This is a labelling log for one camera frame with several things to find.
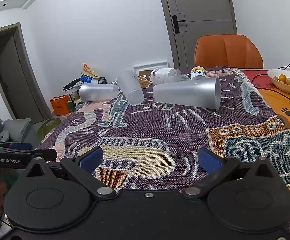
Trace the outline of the large frosted plastic cup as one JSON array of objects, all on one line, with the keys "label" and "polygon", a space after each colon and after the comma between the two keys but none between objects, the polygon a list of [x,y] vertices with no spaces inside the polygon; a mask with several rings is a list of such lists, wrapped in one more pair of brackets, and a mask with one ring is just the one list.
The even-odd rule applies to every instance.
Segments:
[{"label": "large frosted plastic cup", "polygon": [[155,85],[153,98],[156,102],[217,111],[221,101],[220,80],[218,77],[212,77]]}]

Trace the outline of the grey sofa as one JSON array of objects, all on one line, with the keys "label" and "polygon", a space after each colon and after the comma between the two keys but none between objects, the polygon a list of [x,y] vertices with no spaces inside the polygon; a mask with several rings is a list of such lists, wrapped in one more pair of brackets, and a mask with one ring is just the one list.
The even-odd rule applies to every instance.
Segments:
[{"label": "grey sofa", "polygon": [[36,148],[41,140],[39,140],[30,118],[5,121],[0,119],[0,142],[28,143]]}]

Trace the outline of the green bag on floor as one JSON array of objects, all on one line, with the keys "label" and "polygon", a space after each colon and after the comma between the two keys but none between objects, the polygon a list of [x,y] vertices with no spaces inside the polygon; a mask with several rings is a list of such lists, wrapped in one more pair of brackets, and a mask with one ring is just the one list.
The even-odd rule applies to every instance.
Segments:
[{"label": "green bag on floor", "polygon": [[42,141],[51,131],[57,128],[61,122],[60,118],[46,120],[36,132],[38,139]]}]

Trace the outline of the patterned woven table cloth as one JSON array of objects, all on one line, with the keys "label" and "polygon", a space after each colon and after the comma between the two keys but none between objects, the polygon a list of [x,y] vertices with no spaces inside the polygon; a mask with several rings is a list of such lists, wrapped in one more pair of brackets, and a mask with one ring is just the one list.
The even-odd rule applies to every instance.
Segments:
[{"label": "patterned woven table cloth", "polygon": [[240,71],[209,69],[220,79],[220,109],[155,102],[150,77],[139,78],[144,102],[129,104],[123,93],[84,103],[40,144],[57,157],[79,156],[101,147],[104,159],[93,172],[113,189],[183,190],[204,178],[198,151],[253,162],[267,158],[290,191],[290,128]]}]

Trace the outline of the orange paper bag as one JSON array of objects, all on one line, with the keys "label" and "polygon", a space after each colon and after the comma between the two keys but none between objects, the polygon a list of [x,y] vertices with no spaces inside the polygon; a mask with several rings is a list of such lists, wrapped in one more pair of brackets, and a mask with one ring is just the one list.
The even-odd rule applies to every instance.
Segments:
[{"label": "orange paper bag", "polygon": [[55,115],[65,115],[70,113],[70,109],[67,105],[69,101],[68,95],[61,95],[50,99],[50,103],[54,110]]}]

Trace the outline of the pile of bags and clutter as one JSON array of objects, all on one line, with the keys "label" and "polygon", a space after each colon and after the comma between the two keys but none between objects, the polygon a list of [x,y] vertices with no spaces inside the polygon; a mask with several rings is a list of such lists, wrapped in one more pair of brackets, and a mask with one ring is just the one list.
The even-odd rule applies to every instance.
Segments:
[{"label": "pile of bags and clutter", "polygon": [[78,79],[75,79],[65,85],[62,89],[69,96],[70,101],[72,102],[72,105],[75,107],[75,109],[78,109],[78,107],[82,104],[79,95],[79,89],[83,83],[107,84],[107,80],[105,77],[98,74],[95,70],[89,68],[86,63],[83,63],[81,76]]}]

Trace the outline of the orange paw print mat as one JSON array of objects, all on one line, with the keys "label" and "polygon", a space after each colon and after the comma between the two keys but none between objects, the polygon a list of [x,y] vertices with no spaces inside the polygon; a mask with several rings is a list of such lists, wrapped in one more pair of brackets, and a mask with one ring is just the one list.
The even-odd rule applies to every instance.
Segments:
[{"label": "orange paw print mat", "polygon": [[265,69],[243,69],[242,72],[290,130],[290,94],[276,88]]}]

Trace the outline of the yellow cap vitamin bottle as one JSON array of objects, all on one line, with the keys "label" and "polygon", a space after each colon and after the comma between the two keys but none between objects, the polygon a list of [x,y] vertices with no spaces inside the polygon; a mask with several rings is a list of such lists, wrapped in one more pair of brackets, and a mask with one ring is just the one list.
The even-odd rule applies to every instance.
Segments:
[{"label": "yellow cap vitamin bottle", "polygon": [[207,72],[204,67],[196,66],[191,70],[191,80],[201,80],[207,77]]}]

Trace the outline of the clear plastic bottle white label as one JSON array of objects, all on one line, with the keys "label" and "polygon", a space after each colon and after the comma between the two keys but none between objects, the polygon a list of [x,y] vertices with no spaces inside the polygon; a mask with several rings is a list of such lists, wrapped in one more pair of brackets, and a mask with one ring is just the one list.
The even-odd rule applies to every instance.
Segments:
[{"label": "clear plastic bottle white label", "polygon": [[182,74],[180,70],[174,68],[156,68],[151,72],[151,79],[154,85],[179,82]]}]

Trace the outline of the oranges in bowl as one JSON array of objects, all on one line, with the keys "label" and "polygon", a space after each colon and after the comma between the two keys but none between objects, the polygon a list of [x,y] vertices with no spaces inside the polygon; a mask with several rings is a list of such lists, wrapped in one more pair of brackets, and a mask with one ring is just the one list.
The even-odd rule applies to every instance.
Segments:
[{"label": "oranges in bowl", "polygon": [[290,77],[286,77],[283,74],[281,74],[279,76],[274,76],[273,79],[280,82],[280,83],[284,83],[284,84],[290,86]]}]

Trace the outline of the white fruit bowl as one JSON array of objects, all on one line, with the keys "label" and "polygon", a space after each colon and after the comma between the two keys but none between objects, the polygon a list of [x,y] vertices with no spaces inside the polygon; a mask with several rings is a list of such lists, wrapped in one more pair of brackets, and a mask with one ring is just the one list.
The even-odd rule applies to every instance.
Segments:
[{"label": "white fruit bowl", "polygon": [[290,94],[290,71],[271,69],[267,71],[267,75],[276,88]]}]

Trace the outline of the orange leather chair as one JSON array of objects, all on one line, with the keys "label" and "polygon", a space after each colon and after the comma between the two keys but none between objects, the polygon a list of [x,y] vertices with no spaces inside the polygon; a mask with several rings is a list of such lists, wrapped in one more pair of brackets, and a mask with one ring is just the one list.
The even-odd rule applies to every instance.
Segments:
[{"label": "orange leather chair", "polygon": [[262,69],[263,59],[253,42],[244,35],[205,35],[197,40],[194,66]]}]

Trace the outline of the grey door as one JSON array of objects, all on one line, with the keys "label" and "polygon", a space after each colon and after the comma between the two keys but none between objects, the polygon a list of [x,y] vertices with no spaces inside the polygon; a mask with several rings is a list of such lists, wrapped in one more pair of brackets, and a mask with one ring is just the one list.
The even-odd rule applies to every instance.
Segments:
[{"label": "grey door", "polygon": [[[194,50],[201,36],[237,33],[232,0],[161,0],[161,3],[176,69],[194,66]],[[179,34],[174,31],[173,15],[186,21],[179,23]]]}]

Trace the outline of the white picture frame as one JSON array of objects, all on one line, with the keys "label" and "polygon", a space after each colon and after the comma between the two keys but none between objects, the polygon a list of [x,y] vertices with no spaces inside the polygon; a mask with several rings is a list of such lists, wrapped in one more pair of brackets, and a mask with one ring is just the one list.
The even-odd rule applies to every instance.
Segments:
[{"label": "white picture frame", "polygon": [[134,66],[133,71],[137,75],[139,75],[140,71],[153,70],[156,68],[170,68],[170,65],[168,62],[147,63],[139,66]]}]

